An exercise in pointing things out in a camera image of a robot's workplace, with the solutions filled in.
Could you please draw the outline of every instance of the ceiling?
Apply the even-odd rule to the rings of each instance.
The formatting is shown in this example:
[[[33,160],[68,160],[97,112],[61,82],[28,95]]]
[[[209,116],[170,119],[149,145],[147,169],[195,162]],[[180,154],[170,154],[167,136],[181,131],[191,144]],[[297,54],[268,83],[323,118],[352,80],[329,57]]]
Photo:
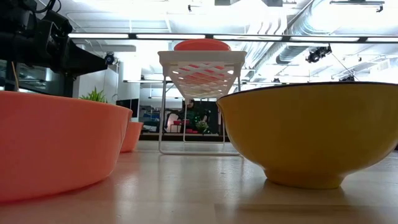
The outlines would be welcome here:
[[[37,0],[39,7],[47,0]],[[291,19],[310,0],[289,0],[295,4],[267,7],[261,0],[240,0],[230,6],[215,6],[214,0],[61,0],[60,13],[67,17],[75,32],[150,32],[150,33],[217,33],[217,34],[282,34]],[[332,6],[329,0],[315,0],[312,11],[305,11],[302,20],[312,27],[311,34],[324,35],[396,35],[398,23],[391,22],[398,13],[396,0],[385,0],[384,10],[375,7]],[[177,41],[144,40],[79,40],[103,55],[103,47],[127,47],[136,50],[147,79],[162,79],[162,67],[157,52],[172,50]],[[278,64],[272,43],[228,42],[233,50],[248,52],[242,72],[254,75],[252,82],[313,82],[338,80],[350,72],[358,80],[378,79],[385,69],[396,66],[398,46],[389,44],[332,44],[333,55],[318,63],[305,61],[311,46],[294,55],[288,64]],[[398,78],[387,80],[397,82]]]

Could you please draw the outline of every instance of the table surface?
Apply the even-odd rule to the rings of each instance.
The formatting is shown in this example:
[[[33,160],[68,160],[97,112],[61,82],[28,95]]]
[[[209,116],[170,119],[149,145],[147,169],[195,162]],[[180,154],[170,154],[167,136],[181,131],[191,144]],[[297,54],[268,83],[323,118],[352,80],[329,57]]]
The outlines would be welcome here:
[[[229,144],[164,147],[234,150]],[[396,152],[349,175],[339,189],[304,190],[269,182],[242,157],[163,156],[156,150],[157,142],[140,142],[137,152],[120,155],[110,177],[84,189],[0,204],[0,223],[398,223]]]

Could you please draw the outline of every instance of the orange plastic bowl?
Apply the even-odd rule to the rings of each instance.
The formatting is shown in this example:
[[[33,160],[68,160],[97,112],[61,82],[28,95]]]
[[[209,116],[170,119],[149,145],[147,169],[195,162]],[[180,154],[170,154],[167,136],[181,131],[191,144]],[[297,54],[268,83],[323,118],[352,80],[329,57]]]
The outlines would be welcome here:
[[[136,148],[143,125],[141,122],[129,122],[120,152],[132,152]]]
[[[132,114],[106,103],[10,91],[0,91],[0,105],[0,202],[106,178]]]
[[[174,50],[231,50],[231,47],[219,40],[194,39],[177,44]]]

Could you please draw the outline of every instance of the ductwork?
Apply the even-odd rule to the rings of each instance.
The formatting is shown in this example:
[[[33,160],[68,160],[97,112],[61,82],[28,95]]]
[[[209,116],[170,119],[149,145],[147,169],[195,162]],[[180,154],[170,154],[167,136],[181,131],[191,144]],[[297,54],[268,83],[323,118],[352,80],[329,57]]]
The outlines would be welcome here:
[[[339,21],[333,21],[333,18],[325,18],[322,11],[328,10],[329,1],[314,0],[307,7],[301,16],[285,31],[286,35],[328,35],[339,27]],[[275,43],[264,57],[256,64],[255,70],[258,70],[266,63],[278,63],[285,65],[290,63],[296,56],[300,55],[310,46],[298,46],[294,44]]]

